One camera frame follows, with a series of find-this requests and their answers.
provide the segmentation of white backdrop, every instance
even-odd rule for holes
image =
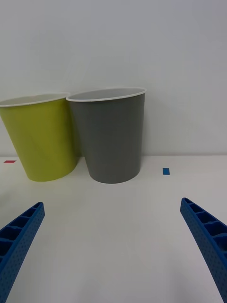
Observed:
[[[226,154],[226,13],[226,0],[2,0],[0,99],[143,86],[144,154]],[[0,142],[15,155],[2,122]]]

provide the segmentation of blue plastic gripper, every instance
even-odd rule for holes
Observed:
[[[181,200],[181,214],[227,303],[227,226],[187,198]]]
[[[0,230],[0,303],[5,303],[45,216],[38,202]]]

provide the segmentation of blue tape marker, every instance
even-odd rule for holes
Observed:
[[[170,175],[169,168],[163,168],[163,175]]]

